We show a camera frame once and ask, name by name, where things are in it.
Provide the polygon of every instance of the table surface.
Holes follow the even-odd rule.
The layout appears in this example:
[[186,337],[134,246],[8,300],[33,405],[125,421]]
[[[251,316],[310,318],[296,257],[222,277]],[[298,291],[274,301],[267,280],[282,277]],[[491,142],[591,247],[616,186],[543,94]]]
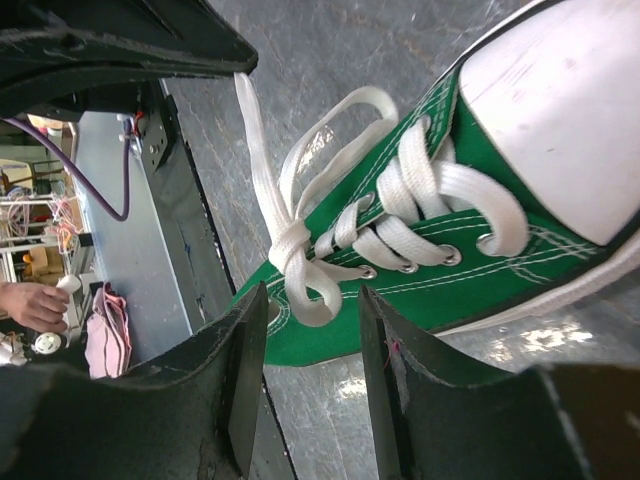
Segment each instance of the table surface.
[[[252,79],[276,167],[295,141],[346,94],[387,90],[401,114],[483,32],[522,6],[517,0],[213,0],[258,49]],[[265,261],[270,245],[251,184],[233,81],[170,80],[234,281]],[[372,119],[349,111],[301,183]],[[485,362],[518,370],[548,361],[640,363],[640,273],[541,318],[446,340]],[[376,478],[359,355],[305,368],[266,367],[300,478]]]

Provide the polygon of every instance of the white joystick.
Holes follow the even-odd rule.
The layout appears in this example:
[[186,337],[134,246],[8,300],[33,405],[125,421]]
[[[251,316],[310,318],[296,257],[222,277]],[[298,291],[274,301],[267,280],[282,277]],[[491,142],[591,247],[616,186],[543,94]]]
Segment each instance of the white joystick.
[[[75,275],[67,275],[61,278],[56,285],[56,288],[64,290],[69,295],[73,295],[81,287],[82,282]],[[67,334],[65,334],[65,337],[69,337],[68,332],[70,332],[71,330],[80,328],[79,325],[69,324],[69,318],[66,313],[63,315],[62,319],[67,324]],[[32,348],[34,352],[39,353],[40,355],[51,355],[52,353],[57,352],[60,347],[62,347],[63,343],[68,344],[68,341],[69,338],[67,338],[67,342],[64,342],[62,337],[57,333],[47,332],[38,335],[38,337],[33,342]]]

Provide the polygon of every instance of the pink cloth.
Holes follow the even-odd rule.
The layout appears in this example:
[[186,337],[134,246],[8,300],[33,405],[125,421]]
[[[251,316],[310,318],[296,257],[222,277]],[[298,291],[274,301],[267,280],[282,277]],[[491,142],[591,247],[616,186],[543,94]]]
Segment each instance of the pink cloth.
[[87,348],[91,378],[119,377],[129,367],[131,342],[127,302],[105,283],[93,299],[93,314],[87,320]]

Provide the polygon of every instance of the shoe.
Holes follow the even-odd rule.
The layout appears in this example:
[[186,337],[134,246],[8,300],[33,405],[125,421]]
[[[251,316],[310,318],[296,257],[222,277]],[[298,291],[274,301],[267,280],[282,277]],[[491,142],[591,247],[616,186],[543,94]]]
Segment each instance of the shoe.
[[[356,90],[296,143],[279,182],[253,87],[235,82],[273,242],[239,295],[267,283],[267,363],[357,352],[362,285],[446,334],[547,313],[640,265],[640,2],[528,5],[399,123],[385,92]],[[357,103],[381,119],[294,202],[305,147]]]

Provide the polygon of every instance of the green canvas fabric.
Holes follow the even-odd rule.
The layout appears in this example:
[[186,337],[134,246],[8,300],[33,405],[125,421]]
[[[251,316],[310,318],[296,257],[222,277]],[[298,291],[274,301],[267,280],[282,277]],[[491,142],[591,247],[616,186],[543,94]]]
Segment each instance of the green canvas fabric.
[[[585,262],[601,252],[600,247],[553,218],[511,171],[458,94],[458,73],[459,69],[453,69],[444,77],[311,213],[305,221],[312,232],[311,241],[330,228],[349,203],[375,191],[378,174],[396,155],[400,135],[426,114],[432,119],[426,138],[430,155],[437,153],[442,140],[450,134],[459,163],[490,175],[518,198],[530,225],[527,248],[514,258],[482,254],[476,242],[490,229],[475,210],[411,225],[414,232],[433,243],[455,246],[462,261],[456,266],[421,267],[413,274],[379,269],[375,279],[342,282],[342,309],[332,322],[320,328],[306,327],[291,316],[282,275],[266,262],[238,293],[240,296],[264,281],[270,298],[280,307],[279,316],[268,327],[266,363],[304,366],[357,352],[360,338],[356,299],[362,284],[376,289],[420,327],[443,330],[532,298],[559,278],[576,276]],[[381,213],[380,205],[374,203],[358,223],[370,223]],[[366,264],[351,248],[336,251],[324,260],[348,267]],[[311,298],[317,298],[315,292],[309,293]]]

